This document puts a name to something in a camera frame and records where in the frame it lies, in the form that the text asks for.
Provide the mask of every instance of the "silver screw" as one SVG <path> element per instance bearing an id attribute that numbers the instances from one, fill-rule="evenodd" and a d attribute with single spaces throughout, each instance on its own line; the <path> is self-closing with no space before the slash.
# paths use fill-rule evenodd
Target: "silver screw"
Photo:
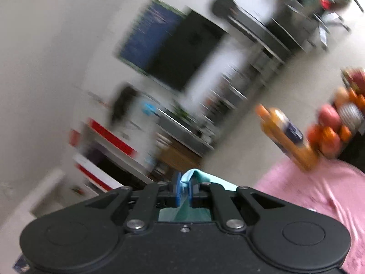
<path id="1" fill-rule="evenodd" d="M 226 222 L 226 225 L 231 229 L 240 229 L 244 226 L 244 222 L 239 219 L 230 219 Z"/>
<path id="2" fill-rule="evenodd" d="M 187 225 L 185 225 L 185 226 L 183 226 L 180 229 L 180 232 L 182 232 L 182 233 L 189 233 L 190 232 L 190 228 Z"/>
<path id="3" fill-rule="evenodd" d="M 145 226 L 145 222 L 140 219 L 131 219 L 127 221 L 127 227 L 133 230 L 141 229 Z"/>

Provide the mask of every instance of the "orange juice bottle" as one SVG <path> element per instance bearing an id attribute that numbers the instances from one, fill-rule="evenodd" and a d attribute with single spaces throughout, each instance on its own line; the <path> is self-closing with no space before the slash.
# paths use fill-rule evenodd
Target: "orange juice bottle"
<path id="1" fill-rule="evenodd" d="M 267 110 L 259 104 L 256 113 L 261 118 L 263 132 L 304 171 L 318 163 L 319 153 L 313 149 L 301 131 L 277 108 Z"/>

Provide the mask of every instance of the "pink tablecloth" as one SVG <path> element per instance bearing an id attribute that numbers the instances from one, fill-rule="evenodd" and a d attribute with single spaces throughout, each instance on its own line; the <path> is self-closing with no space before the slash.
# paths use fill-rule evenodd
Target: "pink tablecloth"
<path id="1" fill-rule="evenodd" d="M 340 221 L 351 234 L 351 249 L 342 268 L 365 273 L 365 174 L 337 160 L 321 159 L 318 167 L 303 173 L 290 159 L 275 165 L 255 189 L 315 209 Z"/>

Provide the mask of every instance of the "gray floor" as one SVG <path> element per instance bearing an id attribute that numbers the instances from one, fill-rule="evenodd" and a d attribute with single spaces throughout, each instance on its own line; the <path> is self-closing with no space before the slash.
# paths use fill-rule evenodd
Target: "gray floor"
<path id="1" fill-rule="evenodd" d="M 258 103 L 280 108 L 302 132 L 316 120 L 317 109 L 343 85 L 340 68 L 365 67 L 365 16 L 354 2 L 340 14 L 352 32 L 331 27 L 329 52 L 317 47 L 298 53 L 258 97 Z M 251 109 L 205 160 L 203 169 L 234 184 L 253 186 L 282 158 L 284 154 L 261 132 Z"/>

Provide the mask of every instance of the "television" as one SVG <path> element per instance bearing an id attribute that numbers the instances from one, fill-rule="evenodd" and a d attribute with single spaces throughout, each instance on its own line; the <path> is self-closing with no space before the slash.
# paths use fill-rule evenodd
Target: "television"
<path id="1" fill-rule="evenodd" d="M 195 11 L 166 38 L 150 59 L 147 75 L 181 91 L 226 32 Z"/>

